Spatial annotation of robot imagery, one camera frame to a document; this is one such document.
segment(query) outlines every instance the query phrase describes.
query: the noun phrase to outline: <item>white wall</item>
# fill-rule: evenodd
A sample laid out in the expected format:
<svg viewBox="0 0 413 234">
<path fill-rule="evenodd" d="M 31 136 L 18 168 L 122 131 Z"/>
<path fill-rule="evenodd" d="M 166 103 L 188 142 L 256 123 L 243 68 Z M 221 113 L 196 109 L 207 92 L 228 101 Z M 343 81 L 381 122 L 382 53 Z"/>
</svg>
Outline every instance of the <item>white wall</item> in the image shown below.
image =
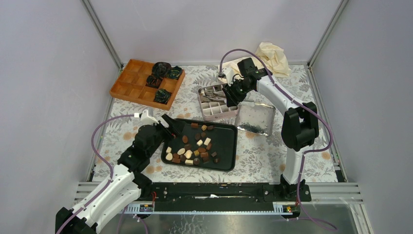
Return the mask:
<svg viewBox="0 0 413 234">
<path fill-rule="evenodd" d="M 261 41 L 308 61 L 340 0 L 92 0 L 123 62 L 218 62 Z M 242 53 L 228 58 L 239 58 Z"/>
<path fill-rule="evenodd" d="M 411 233 L 413 1 L 351 1 L 315 77 L 376 234 Z"/>
<path fill-rule="evenodd" d="M 54 233 L 116 72 L 80 1 L 0 2 L 0 233 Z"/>
</svg>

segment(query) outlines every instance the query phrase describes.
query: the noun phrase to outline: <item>reflective metal surface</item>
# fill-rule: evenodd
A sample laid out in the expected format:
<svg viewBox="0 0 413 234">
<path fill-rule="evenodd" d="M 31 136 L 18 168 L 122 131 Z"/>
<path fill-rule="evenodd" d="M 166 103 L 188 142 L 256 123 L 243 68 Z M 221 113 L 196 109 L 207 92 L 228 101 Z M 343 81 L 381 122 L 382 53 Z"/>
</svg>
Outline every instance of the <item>reflective metal surface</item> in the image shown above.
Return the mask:
<svg viewBox="0 0 413 234">
<path fill-rule="evenodd" d="M 305 205 L 309 214 L 324 219 L 339 228 L 339 234 L 358 233 L 351 209 L 345 205 Z M 120 215 L 114 217 L 101 234 L 114 234 Z M 144 221 L 150 234 L 330 234 L 307 221 L 282 221 L 279 215 L 151 215 Z M 144 234 L 142 222 L 132 215 L 123 217 L 120 234 Z"/>
</svg>

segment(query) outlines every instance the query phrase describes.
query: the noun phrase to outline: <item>floral tablecloth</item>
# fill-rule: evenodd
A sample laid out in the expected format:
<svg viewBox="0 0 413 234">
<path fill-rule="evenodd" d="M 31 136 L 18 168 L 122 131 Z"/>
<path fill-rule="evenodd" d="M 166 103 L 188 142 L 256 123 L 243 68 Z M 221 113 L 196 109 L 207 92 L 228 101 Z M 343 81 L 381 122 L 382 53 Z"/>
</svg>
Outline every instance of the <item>floral tablecloth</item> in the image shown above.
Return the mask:
<svg viewBox="0 0 413 234">
<path fill-rule="evenodd" d="M 160 116 L 167 113 L 172 118 L 203 120 L 197 91 L 200 87 L 217 84 L 217 67 L 183 66 L 182 68 L 185 69 L 186 76 L 175 101 L 169 111 L 154 109 L 154 116 L 157 119 L 161 119 Z M 313 101 L 304 66 L 290 65 L 290 68 L 292 70 L 290 77 L 278 78 L 278 81 L 304 102 Z M 247 99 L 270 104 L 264 96 L 257 92 L 250 92 Z M 115 99 L 111 117 L 141 112 L 145 108 L 147 107 L 144 105 Z M 261 136 L 239 130 L 236 164 L 230 172 L 165 164 L 160 158 L 163 147 L 161 145 L 150 159 L 150 165 L 146 167 L 143 174 L 153 182 L 279 182 L 280 175 L 285 169 L 287 152 L 281 139 L 282 120 L 281 113 L 276 111 L 271 136 Z M 235 118 L 229 118 L 216 122 L 233 124 L 234 121 Z M 111 165 L 115 165 L 121 153 L 132 144 L 140 126 L 139 121 L 132 118 L 117 119 L 108 124 L 100 153 Z M 314 147 L 319 149 L 325 144 L 326 138 L 320 127 L 320 135 L 316 139 Z M 98 159 L 93 181 L 102 181 L 108 174 L 109 168 Z M 309 182 L 337 182 L 333 162 L 328 152 L 307 156 L 304 174 Z"/>
</svg>

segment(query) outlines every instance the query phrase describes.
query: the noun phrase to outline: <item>wooden compartment tray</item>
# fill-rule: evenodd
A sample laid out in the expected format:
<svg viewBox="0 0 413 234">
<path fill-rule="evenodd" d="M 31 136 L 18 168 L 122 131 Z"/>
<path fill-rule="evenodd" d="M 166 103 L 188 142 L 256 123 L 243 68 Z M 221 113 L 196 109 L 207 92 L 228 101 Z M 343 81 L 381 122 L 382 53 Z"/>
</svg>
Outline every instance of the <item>wooden compartment tray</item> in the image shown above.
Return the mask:
<svg viewBox="0 0 413 234">
<path fill-rule="evenodd" d="M 151 88 L 146 85 L 146 79 L 152 74 L 152 66 L 154 63 L 143 62 L 131 59 L 122 71 L 115 84 L 110 90 L 110 94 L 114 98 L 139 103 L 162 110 L 169 110 L 179 87 L 185 77 L 185 71 L 182 70 L 181 76 L 177 79 L 164 78 L 159 89 L 165 89 L 171 93 L 167 104 L 154 102 L 155 93 L 158 89 Z"/>
</svg>

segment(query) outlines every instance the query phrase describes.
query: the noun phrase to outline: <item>crumpled fabric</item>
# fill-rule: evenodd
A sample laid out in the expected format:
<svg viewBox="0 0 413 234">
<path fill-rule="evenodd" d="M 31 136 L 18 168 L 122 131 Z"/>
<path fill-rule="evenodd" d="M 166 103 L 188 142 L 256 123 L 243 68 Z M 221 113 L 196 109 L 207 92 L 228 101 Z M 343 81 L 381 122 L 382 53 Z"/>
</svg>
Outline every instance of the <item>crumpled fabric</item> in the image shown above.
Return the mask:
<svg viewBox="0 0 413 234">
<path fill-rule="evenodd" d="M 267 66 L 267 68 L 273 73 L 275 77 L 289 77 L 291 69 L 288 67 L 287 57 L 284 54 L 284 50 L 270 42 L 261 42 L 255 52 Z M 233 61 L 225 62 L 222 64 L 222 68 L 231 67 L 235 74 L 239 74 L 237 63 L 248 57 L 242 57 Z M 258 69 L 264 68 L 263 65 L 255 57 L 251 57 L 255 66 Z"/>
</svg>

